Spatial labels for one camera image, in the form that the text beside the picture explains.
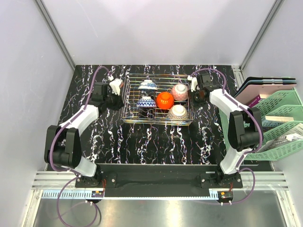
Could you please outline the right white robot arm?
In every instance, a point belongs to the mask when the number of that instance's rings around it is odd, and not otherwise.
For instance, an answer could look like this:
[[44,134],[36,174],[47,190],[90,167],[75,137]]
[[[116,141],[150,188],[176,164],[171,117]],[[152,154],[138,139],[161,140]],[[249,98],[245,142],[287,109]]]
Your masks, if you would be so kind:
[[230,146],[218,164],[212,181],[219,187],[229,187],[237,181],[244,158],[262,146],[260,110],[241,104],[225,91],[224,86],[215,86],[208,75],[190,75],[187,79],[190,81],[188,95],[195,107],[209,102],[227,117],[227,140]]

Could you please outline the plain orange bowl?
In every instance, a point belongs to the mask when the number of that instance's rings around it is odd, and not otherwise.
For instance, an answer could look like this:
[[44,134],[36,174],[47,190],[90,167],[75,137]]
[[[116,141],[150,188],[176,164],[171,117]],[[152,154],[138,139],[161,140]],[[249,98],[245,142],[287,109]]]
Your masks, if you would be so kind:
[[174,98],[169,92],[161,92],[156,97],[156,105],[158,108],[168,110],[174,105]]

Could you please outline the blue white floral bowl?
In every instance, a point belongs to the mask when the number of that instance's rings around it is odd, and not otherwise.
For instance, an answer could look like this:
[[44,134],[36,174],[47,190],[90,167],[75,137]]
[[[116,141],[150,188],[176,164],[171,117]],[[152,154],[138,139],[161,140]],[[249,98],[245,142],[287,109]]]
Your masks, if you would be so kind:
[[152,90],[152,91],[157,91],[158,87],[156,85],[156,83],[154,83],[152,80],[150,79],[145,79],[143,82],[140,83],[139,90]]

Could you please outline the orange patterned bowl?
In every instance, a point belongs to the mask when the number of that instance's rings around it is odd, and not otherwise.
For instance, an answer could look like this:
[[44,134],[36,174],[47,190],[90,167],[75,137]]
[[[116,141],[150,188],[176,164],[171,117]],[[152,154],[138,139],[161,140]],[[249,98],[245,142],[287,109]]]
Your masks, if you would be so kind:
[[188,88],[185,84],[176,84],[171,89],[171,94],[176,101],[185,101],[188,99]]

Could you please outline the wire dish rack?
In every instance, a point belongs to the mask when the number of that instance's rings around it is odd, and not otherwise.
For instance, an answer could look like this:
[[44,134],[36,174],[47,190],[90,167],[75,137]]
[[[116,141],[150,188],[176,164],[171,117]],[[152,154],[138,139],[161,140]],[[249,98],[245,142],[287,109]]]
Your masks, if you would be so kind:
[[190,125],[195,118],[192,101],[173,97],[172,90],[177,85],[189,89],[187,75],[129,74],[122,95],[121,118],[125,123]]

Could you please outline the blue zigzag bowl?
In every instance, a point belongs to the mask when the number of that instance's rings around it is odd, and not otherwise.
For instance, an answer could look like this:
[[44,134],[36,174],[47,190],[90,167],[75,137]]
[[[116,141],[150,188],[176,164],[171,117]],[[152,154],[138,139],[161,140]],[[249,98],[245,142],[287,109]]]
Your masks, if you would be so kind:
[[138,108],[156,108],[156,102],[150,96],[142,96],[136,103]]

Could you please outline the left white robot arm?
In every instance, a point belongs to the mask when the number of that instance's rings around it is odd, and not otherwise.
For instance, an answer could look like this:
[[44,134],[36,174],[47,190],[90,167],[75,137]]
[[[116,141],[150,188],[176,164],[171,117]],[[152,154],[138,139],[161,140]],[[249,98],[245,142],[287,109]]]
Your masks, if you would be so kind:
[[75,115],[60,125],[48,127],[44,159],[53,170],[84,176],[91,187],[102,183],[99,167],[82,154],[80,136],[107,109],[118,111],[124,106],[121,95],[123,84],[121,79],[110,83],[98,82],[89,91],[88,101]]

